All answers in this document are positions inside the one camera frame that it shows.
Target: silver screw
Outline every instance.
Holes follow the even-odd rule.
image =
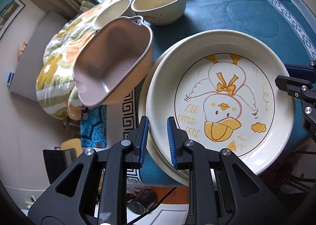
[[[223,155],[231,155],[232,151],[230,151],[229,149],[223,149],[222,153]]]
[[[94,149],[86,149],[86,150],[84,150],[84,154],[85,155],[92,155],[93,152],[94,152]]]
[[[186,142],[184,142],[184,144],[186,144],[188,147],[191,147],[191,146],[194,145],[194,141],[191,140],[191,139],[189,139],[189,140],[187,140]]]
[[[310,106],[305,108],[305,113],[310,114],[312,112],[312,108]]]
[[[128,146],[130,143],[131,143],[131,141],[128,140],[128,139],[124,139],[124,140],[121,142],[121,144],[122,144],[123,146]]]

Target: wooden floor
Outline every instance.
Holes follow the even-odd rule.
[[[158,201],[162,199],[173,187],[152,187],[158,196]],[[177,187],[162,203],[167,204],[187,204],[189,203],[189,187]]]

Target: yellow cloud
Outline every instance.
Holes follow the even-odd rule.
[[[253,124],[251,125],[251,129],[254,131],[254,132],[265,132],[266,131],[266,127],[264,124],[261,124],[259,122],[256,122],[256,124]]]

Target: yellow bow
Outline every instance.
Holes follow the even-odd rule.
[[[222,76],[222,73],[216,73],[217,77],[219,78],[219,80],[222,83],[218,83],[217,84],[217,92],[221,92],[221,91],[226,91],[228,94],[230,94],[231,96],[234,95],[234,91],[236,89],[236,86],[233,85],[233,83],[238,79],[238,77],[236,75],[234,75],[234,77],[230,80],[230,82],[228,83],[228,85],[226,85],[226,82]]]

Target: striped floral bedspread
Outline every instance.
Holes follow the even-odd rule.
[[[105,0],[95,7],[83,1],[78,16],[65,24],[47,45],[36,93],[40,105],[51,116],[58,119],[69,116],[80,120],[82,104],[72,77],[74,62],[94,36],[92,26],[97,16],[116,1]]]

